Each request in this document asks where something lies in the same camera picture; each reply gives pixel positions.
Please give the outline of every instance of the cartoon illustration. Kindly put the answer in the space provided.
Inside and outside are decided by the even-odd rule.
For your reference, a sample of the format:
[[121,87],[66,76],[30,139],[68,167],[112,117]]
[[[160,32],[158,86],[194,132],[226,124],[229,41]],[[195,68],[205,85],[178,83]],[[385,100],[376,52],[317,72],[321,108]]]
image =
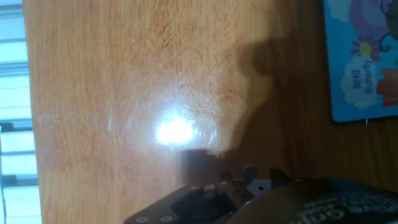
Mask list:
[[360,43],[353,41],[353,45],[357,47],[357,49],[353,49],[351,55],[368,55],[373,61],[380,62],[380,56],[376,55],[382,53],[380,49],[380,40],[374,40],[373,37],[364,36],[362,34],[358,36],[358,40]]
[[324,2],[333,119],[398,115],[398,0]]
[[389,33],[386,15],[383,13],[393,0],[354,0],[349,20],[361,34],[383,37]]
[[381,70],[384,79],[377,84],[376,92],[384,95],[383,106],[398,105],[398,69],[385,68]]
[[[381,44],[383,40],[391,35],[394,40],[398,40],[398,1],[393,0],[391,4],[388,4],[388,11],[386,12],[383,8],[384,0],[381,0],[381,10],[386,17],[387,27],[389,32],[386,33],[381,39]],[[390,45],[383,47],[380,44],[380,48],[383,52],[388,52],[392,48]]]

